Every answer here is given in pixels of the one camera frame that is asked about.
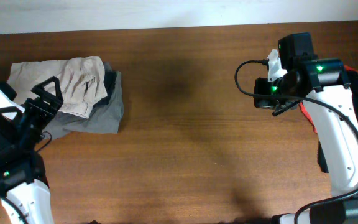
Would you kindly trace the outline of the beige shorts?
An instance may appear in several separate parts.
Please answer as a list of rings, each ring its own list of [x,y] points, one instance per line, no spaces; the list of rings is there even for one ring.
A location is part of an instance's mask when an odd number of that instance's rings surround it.
[[[104,65],[99,56],[13,63],[7,83],[17,93],[14,101],[23,104],[26,99],[35,97],[31,89],[50,77],[59,79],[63,96],[59,111],[62,113],[89,118],[93,106],[108,95]]]

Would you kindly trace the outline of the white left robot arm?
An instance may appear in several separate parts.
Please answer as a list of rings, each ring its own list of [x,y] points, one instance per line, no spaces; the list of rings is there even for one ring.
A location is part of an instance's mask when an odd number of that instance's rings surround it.
[[[50,77],[35,85],[21,105],[6,82],[0,82],[0,199],[11,223],[53,223],[50,187],[36,148],[45,127],[63,104],[60,82]]]

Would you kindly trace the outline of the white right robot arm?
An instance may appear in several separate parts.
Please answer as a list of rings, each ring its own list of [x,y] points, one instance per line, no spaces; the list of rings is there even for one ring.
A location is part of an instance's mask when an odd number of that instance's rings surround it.
[[[272,223],[358,223],[358,120],[342,62],[301,57],[298,64],[287,65],[273,50],[260,63],[267,66],[268,77],[255,81],[255,107],[278,115],[302,103],[318,133],[331,181],[331,198],[275,215]]]

